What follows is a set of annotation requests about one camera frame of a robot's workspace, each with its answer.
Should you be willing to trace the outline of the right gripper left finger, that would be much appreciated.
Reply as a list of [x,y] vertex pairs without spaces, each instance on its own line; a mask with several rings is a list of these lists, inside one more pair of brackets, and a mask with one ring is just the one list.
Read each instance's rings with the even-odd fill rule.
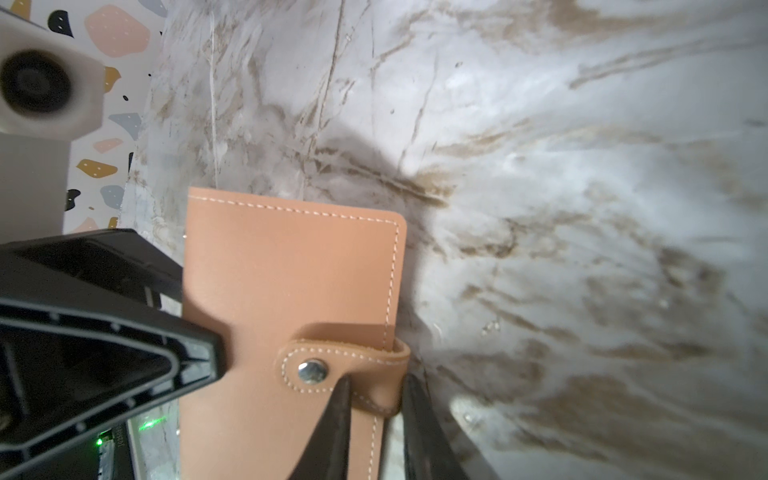
[[352,413],[352,382],[342,376],[307,442],[290,480],[346,480]]

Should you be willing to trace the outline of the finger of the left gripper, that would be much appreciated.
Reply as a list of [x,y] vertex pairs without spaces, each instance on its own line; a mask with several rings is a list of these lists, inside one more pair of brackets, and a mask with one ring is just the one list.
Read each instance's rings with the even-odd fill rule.
[[166,313],[182,267],[132,229],[1,248],[1,475],[220,380],[221,335]]

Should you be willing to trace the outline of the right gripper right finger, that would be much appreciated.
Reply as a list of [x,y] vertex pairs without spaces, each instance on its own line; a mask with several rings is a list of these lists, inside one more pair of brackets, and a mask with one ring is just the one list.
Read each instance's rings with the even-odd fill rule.
[[419,379],[407,373],[401,413],[407,480],[468,480]]

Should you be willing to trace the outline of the tan leather card holder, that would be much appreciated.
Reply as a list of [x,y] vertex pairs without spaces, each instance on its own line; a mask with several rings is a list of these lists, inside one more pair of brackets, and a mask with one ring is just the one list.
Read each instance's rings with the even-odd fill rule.
[[409,348],[395,334],[407,236],[394,212],[193,188],[184,319],[228,368],[180,402],[185,479],[286,479],[344,375],[348,475],[379,475]]

